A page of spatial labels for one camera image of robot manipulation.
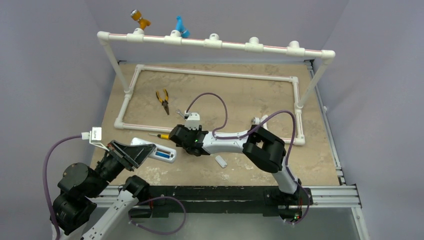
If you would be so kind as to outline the blue battery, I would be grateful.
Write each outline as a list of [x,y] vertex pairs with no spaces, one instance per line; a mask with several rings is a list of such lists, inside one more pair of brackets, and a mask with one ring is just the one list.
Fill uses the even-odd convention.
[[155,153],[155,155],[156,155],[156,156],[159,156],[159,157],[161,157],[161,158],[165,158],[165,159],[169,159],[169,158],[171,157],[169,154],[167,154],[167,153],[163,153],[163,152],[159,152],[159,151],[157,151],[157,152]]

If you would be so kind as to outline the white battery compartment cover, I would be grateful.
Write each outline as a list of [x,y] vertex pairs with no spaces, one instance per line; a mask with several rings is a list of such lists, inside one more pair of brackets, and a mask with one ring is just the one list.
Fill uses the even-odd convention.
[[220,155],[217,155],[216,157],[215,157],[215,161],[222,167],[222,168],[226,168],[227,167],[227,162],[220,156]]

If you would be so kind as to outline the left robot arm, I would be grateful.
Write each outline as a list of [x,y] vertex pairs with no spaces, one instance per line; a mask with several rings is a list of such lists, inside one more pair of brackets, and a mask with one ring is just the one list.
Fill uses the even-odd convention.
[[84,229],[97,204],[97,198],[103,190],[123,171],[139,168],[146,158],[155,158],[157,146],[153,143],[126,145],[112,140],[107,145],[97,143],[103,149],[104,156],[94,169],[77,162],[69,165],[62,174],[57,186],[60,194],[51,200],[47,183],[47,165],[53,150],[64,138],[55,143],[48,151],[43,162],[43,187],[52,223],[54,240],[101,240],[115,226],[116,222],[136,204],[150,201],[150,185],[137,175],[130,176],[113,205],[87,232]]

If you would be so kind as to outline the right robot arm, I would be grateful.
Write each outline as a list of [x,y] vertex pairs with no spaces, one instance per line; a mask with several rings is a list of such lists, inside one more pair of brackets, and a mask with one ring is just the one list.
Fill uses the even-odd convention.
[[189,129],[178,124],[169,134],[169,139],[189,155],[200,157],[220,153],[244,154],[260,170],[271,173],[278,184],[282,200],[288,204],[300,198],[300,182],[289,166],[293,147],[259,125],[250,130],[213,135],[211,131]]

